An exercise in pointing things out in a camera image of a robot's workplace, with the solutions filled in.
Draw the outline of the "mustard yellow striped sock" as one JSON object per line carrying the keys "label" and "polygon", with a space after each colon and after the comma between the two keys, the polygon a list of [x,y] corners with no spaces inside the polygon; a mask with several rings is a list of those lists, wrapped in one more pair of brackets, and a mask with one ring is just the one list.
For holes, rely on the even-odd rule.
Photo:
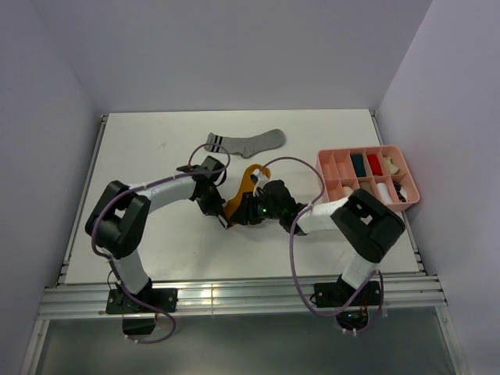
{"label": "mustard yellow striped sock", "polygon": [[237,194],[225,205],[223,211],[228,227],[234,225],[257,225],[263,221],[257,213],[257,203],[254,201],[255,182],[251,175],[257,171],[258,174],[270,179],[271,172],[259,164],[252,164],[246,168]]}

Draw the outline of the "dark green reindeer sock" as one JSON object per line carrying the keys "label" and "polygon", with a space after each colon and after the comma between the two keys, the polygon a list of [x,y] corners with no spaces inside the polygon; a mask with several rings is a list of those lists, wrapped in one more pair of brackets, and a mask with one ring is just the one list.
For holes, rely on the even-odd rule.
{"label": "dark green reindeer sock", "polygon": [[357,177],[366,177],[366,169],[362,154],[351,154],[351,161]]}

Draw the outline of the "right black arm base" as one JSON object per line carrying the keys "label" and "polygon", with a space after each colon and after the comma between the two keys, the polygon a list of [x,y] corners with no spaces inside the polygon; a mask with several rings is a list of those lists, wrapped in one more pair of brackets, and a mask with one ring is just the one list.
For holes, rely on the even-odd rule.
{"label": "right black arm base", "polygon": [[[316,283],[309,300],[319,309],[341,308],[355,293],[355,289],[344,282],[341,277],[335,282]],[[369,307],[377,307],[377,313],[382,310],[384,302],[384,284],[380,281],[368,281],[361,291],[353,298],[346,309],[335,316],[337,325],[343,332],[358,334],[365,330],[372,319]]]}

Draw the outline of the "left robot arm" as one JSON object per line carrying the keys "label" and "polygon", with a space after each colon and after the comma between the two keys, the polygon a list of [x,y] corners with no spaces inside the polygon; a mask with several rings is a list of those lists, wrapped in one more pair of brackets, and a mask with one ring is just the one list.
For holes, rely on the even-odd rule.
{"label": "left robot arm", "polygon": [[110,182],[91,211],[85,232],[92,251],[105,258],[120,285],[126,289],[124,303],[143,312],[152,302],[152,280],[145,272],[138,252],[148,216],[174,202],[197,202],[205,216],[214,216],[224,228],[229,220],[226,201],[217,188],[227,178],[218,159],[208,156],[200,165],[181,166],[173,176],[144,184]]}

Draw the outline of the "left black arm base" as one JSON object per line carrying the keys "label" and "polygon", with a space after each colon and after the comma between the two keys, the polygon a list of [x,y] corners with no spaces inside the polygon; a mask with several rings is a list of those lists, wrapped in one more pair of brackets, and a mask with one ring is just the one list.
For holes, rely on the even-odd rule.
{"label": "left black arm base", "polygon": [[177,309],[176,288],[146,288],[138,295],[125,292],[121,287],[109,291],[105,307],[108,316],[122,316],[122,332],[129,338],[141,341],[157,342],[164,337],[146,339],[153,333],[160,316],[170,321],[170,338],[177,329],[177,321],[172,313]]}

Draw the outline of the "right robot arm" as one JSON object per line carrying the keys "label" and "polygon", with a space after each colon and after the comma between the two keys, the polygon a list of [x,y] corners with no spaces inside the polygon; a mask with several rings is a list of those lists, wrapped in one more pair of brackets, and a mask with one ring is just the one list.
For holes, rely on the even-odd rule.
{"label": "right robot arm", "polygon": [[297,202],[282,180],[250,176],[236,209],[228,215],[232,224],[257,225],[276,220],[288,233],[307,234],[339,230],[355,251],[340,276],[338,295],[353,305],[365,294],[363,282],[378,269],[385,255],[405,231],[402,219],[363,189],[336,201],[313,205]]}

